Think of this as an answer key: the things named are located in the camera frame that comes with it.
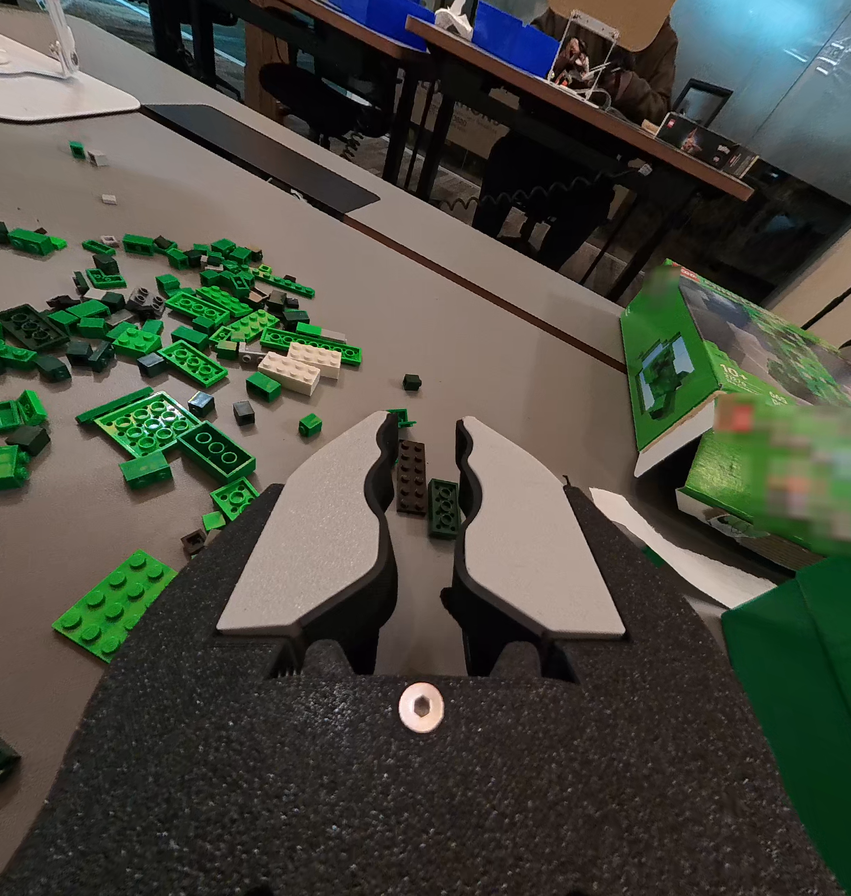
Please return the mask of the wooden table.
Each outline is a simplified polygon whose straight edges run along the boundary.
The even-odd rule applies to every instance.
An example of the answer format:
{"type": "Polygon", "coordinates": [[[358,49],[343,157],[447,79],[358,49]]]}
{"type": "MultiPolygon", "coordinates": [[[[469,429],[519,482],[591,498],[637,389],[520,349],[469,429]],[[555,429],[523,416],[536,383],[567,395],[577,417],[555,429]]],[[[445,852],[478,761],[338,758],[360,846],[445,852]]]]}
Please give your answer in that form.
{"type": "MultiPolygon", "coordinates": [[[[291,115],[259,83],[264,64],[286,63],[318,75],[361,105],[391,108],[383,179],[397,185],[418,87],[431,77],[427,52],[366,28],[329,2],[256,2],[256,6],[265,22],[244,25],[246,105],[277,121],[291,115]]],[[[324,148],[337,139],[308,129],[324,148]]]]}
{"type": "Polygon", "coordinates": [[[610,177],[664,211],[659,226],[610,287],[607,297],[612,301],[621,297],[662,240],[695,207],[700,196],[711,195],[714,190],[741,202],[753,196],[753,188],[744,181],[655,140],[630,121],[510,65],[447,30],[414,17],[407,19],[407,29],[424,39],[435,64],[435,76],[442,94],[416,191],[421,200],[431,199],[454,106],[459,103],[566,155],[585,168],[610,177]],[[586,134],[593,139],[603,134],[607,140],[614,140],[623,151],[623,160],[614,153],[595,149],[593,142],[575,140],[566,134],[566,130],[546,126],[526,111],[491,97],[490,89],[494,85],[504,86],[509,92],[527,97],[534,103],[555,107],[568,119],[581,122],[587,129],[586,134]]]}

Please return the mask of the grey desk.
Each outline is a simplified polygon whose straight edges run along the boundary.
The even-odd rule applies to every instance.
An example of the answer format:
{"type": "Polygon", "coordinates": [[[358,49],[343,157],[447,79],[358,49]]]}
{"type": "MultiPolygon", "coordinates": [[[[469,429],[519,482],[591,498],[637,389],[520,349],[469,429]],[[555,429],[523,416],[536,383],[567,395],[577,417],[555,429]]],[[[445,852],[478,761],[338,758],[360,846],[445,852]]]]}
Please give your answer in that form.
{"type": "MultiPolygon", "coordinates": [[[[308,277],[314,310],[358,338],[362,365],[309,399],[264,409],[251,435],[262,494],[162,591],[102,670],[40,633],[140,547],[176,557],[199,499],[130,498],[107,443],[65,417],[123,394],[118,362],[46,391],[51,447],[0,496],[0,736],[21,753],[0,825],[32,822],[0,894],[802,894],[840,888],[810,847],[752,706],[708,627],[578,489],[631,465],[625,380],[572,343],[487,304],[285,195],[143,113],[0,121],[0,217],[64,237],[149,230],[233,238],[308,277]],[[101,151],[109,167],[68,147],[101,151]],[[100,200],[118,197],[117,206],[100,200]],[[342,646],[217,630],[292,473],[421,375],[415,434],[460,479],[472,416],[565,486],[624,622],[575,641],[572,676],[530,644],[488,676],[420,673],[441,720],[417,733],[415,676],[357,674],[342,646]]],[[[379,659],[409,635],[460,627],[441,590],[453,545],[394,509],[397,603],[379,659]]]]}

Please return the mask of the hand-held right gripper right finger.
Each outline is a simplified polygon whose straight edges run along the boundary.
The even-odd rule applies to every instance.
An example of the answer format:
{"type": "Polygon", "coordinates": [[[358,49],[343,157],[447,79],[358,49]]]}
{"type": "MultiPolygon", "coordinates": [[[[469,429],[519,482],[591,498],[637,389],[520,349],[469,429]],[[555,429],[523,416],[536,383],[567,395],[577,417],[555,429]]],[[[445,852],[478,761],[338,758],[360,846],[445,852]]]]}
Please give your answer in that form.
{"type": "Polygon", "coordinates": [[[524,643],[540,673],[572,676],[564,644],[626,634],[572,506],[578,490],[472,416],[458,420],[455,450],[464,521],[442,603],[467,672],[488,676],[509,644],[524,643]]]}

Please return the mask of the dark brown toy plate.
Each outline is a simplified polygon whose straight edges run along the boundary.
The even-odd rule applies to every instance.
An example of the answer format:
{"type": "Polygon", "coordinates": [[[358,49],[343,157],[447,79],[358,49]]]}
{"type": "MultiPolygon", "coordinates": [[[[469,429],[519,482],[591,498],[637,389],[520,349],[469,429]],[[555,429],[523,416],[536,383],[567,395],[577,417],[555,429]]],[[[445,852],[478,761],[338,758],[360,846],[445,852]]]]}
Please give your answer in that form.
{"type": "Polygon", "coordinates": [[[425,445],[402,439],[396,464],[396,509],[425,516],[428,509],[425,445]]]}

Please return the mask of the dark green toy brick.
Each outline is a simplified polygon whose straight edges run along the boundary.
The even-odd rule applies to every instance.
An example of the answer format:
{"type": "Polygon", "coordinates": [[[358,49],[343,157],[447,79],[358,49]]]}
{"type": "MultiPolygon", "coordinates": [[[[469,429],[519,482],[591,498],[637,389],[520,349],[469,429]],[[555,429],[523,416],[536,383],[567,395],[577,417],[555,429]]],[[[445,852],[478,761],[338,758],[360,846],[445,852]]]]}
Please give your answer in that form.
{"type": "Polygon", "coordinates": [[[428,484],[428,536],[455,540],[460,532],[459,486],[456,482],[432,478],[428,484]]]}

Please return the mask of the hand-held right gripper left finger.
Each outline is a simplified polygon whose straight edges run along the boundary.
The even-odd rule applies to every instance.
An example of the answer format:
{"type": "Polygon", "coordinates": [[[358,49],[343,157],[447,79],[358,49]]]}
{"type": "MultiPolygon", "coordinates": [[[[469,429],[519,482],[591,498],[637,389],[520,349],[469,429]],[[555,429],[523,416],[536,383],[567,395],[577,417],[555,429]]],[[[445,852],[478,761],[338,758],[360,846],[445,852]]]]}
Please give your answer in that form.
{"type": "Polygon", "coordinates": [[[372,674],[397,603],[386,520],[398,421],[377,411],[322,447],[282,488],[218,623],[230,637],[275,635],[303,653],[338,642],[372,674]]]}

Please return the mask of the blue plastic bin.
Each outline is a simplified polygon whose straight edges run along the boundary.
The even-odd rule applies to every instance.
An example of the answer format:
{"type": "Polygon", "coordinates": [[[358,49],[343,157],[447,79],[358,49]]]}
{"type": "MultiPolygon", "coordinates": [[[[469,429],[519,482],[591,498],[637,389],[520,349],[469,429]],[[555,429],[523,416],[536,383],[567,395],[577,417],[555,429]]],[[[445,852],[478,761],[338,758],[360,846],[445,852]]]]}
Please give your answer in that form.
{"type": "Polygon", "coordinates": [[[343,15],[410,48],[425,51],[426,42],[407,30],[408,17],[434,24],[434,12],[414,1],[330,1],[343,15]]]}
{"type": "Polygon", "coordinates": [[[472,43],[522,71],[546,79],[560,41],[489,2],[476,6],[472,43]]]}

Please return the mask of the green plastic bin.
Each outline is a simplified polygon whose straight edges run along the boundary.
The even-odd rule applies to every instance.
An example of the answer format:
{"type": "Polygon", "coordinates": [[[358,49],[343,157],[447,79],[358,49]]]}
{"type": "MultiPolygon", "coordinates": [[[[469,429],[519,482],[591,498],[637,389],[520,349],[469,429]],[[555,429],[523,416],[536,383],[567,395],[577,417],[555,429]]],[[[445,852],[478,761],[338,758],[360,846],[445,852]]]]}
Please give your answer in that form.
{"type": "Polygon", "coordinates": [[[721,621],[790,800],[851,894],[851,556],[805,567],[721,621]]]}

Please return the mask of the large bright green plate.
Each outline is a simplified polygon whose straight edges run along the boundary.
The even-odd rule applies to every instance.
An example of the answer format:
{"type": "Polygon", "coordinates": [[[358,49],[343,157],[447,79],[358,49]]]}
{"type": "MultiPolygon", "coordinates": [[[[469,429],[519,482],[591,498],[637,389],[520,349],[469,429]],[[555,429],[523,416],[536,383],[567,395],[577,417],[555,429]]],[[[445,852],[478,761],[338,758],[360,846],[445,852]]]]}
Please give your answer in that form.
{"type": "Polygon", "coordinates": [[[51,627],[109,664],[146,610],[176,575],[176,570],[137,550],[51,627]]]}

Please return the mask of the dark toy set box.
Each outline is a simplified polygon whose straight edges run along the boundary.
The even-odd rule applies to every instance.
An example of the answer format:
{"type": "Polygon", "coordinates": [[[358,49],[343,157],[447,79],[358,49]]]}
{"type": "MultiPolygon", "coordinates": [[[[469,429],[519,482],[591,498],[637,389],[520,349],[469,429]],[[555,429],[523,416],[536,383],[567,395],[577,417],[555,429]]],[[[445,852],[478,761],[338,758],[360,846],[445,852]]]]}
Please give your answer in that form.
{"type": "Polygon", "coordinates": [[[686,116],[669,112],[659,126],[656,140],[710,165],[726,175],[742,179],[756,163],[753,150],[728,140],[686,116]]]}

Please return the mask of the black office chair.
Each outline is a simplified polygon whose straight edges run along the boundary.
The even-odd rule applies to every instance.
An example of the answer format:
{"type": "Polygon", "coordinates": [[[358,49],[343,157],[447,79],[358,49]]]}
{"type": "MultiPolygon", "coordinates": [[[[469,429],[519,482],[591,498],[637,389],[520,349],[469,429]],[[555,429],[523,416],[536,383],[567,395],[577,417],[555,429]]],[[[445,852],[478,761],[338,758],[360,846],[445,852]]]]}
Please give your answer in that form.
{"type": "Polygon", "coordinates": [[[322,137],[344,139],[357,134],[377,138],[391,129],[391,108],[361,105],[330,88],[318,75],[295,65],[264,64],[259,83],[289,114],[322,137]]]}

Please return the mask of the green cardboard box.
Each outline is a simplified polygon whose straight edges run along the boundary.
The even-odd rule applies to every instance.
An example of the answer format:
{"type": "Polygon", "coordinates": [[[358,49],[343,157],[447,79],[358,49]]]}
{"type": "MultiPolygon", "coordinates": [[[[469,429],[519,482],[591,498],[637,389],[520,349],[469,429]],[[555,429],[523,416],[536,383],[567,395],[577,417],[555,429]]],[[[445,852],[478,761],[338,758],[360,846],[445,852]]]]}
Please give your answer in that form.
{"type": "Polygon", "coordinates": [[[677,503],[790,570],[851,556],[851,407],[722,396],[677,503]]]}

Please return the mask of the pile of green toy bricks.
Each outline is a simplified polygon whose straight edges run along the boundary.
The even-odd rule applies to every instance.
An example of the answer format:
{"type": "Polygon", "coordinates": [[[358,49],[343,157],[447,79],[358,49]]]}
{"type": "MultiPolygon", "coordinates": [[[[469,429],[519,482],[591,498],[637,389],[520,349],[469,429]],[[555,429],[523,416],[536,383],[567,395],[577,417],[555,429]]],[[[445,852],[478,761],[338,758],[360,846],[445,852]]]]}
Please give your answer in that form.
{"type": "Polygon", "coordinates": [[[192,456],[221,487],[202,526],[183,538],[194,556],[256,496],[247,482],[255,461],[216,429],[210,390],[228,381],[225,361],[247,365],[248,393],[275,401],[284,389],[257,371],[270,351],[287,355],[298,341],[342,353],[342,370],[362,364],[362,349],[333,330],[311,324],[300,299],[315,291],[275,275],[262,252],[223,238],[185,248],[163,235],[126,233],[82,242],[91,266],[72,274],[73,293],[50,297],[46,309],[6,298],[0,308],[0,376],[35,373],[68,384],[73,369],[105,374],[123,358],[144,380],[176,375],[196,385],[184,403],[144,385],[79,413],[125,453],[127,488],[172,479],[169,455],[192,456]]]}

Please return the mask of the white toy brick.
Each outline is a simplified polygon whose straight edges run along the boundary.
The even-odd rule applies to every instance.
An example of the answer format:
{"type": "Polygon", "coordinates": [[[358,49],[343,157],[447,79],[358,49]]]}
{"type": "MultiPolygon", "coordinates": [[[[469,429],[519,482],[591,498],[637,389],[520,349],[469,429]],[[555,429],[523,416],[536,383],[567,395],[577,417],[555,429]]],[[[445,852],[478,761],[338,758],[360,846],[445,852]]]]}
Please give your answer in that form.
{"type": "Polygon", "coordinates": [[[318,367],[273,351],[264,355],[257,371],[304,396],[313,395],[321,377],[318,367]]]}
{"type": "Polygon", "coordinates": [[[286,356],[292,361],[317,368],[321,378],[338,381],[341,377],[342,353],[339,350],[293,341],[286,356]]]}

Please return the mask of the green toy set box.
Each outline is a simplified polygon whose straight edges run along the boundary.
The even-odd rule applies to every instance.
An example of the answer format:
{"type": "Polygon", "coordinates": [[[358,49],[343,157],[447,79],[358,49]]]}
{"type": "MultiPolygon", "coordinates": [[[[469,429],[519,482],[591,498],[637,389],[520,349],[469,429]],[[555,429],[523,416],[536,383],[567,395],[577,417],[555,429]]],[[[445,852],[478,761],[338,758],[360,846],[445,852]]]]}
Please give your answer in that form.
{"type": "Polygon", "coordinates": [[[829,342],[666,260],[620,319],[641,477],[710,431],[726,393],[851,407],[851,363],[829,342]]]}

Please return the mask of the white paper bag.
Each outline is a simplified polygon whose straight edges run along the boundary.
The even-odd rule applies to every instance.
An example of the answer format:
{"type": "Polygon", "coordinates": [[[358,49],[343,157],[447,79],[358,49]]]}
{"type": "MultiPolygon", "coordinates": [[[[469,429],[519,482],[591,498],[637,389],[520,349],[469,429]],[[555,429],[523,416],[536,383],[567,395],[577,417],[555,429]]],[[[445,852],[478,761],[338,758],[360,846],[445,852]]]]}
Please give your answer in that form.
{"type": "Polygon", "coordinates": [[[735,609],[777,588],[777,584],[767,578],[670,542],[624,496],[597,487],[590,487],[589,493],[594,505],[635,545],[648,549],[653,557],[697,588],[706,599],[726,609],[735,609]]]}

